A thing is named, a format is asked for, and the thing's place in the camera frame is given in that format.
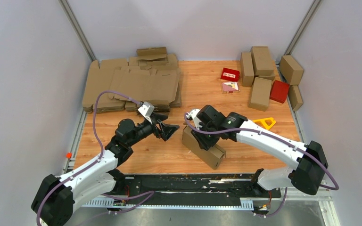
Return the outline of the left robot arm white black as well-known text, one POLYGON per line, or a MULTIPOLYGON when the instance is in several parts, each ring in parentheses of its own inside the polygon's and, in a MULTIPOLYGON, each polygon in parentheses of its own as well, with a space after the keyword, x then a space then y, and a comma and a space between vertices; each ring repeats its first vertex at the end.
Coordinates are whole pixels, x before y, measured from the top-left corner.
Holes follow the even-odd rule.
POLYGON ((164 123, 167 118, 153 113, 142 123, 123 119, 110 142, 93 159, 66 174, 47 175, 31 204, 37 225, 63 226, 77 209, 95 197, 110 191, 121 194, 125 176, 117 167, 132 155, 132 146, 146 137, 154 135, 167 141, 180 128, 164 123))

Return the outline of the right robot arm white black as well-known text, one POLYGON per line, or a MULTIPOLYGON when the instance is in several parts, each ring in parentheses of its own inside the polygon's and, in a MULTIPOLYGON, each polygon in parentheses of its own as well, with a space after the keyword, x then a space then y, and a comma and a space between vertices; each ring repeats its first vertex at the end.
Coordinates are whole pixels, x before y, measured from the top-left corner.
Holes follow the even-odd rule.
POLYGON ((186 124, 200 148, 208 150, 219 139, 230 139, 237 143, 256 147, 286 164, 277 169, 258 169, 251 180, 250 190, 255 196, 281 187, 294 187, 316 195, 324 175, 328 173, 328 162, 321 144, 294 141, 264 129, 247 117, 231 112, 224 116, 211 105, 193 109, 184 114, 186 124))

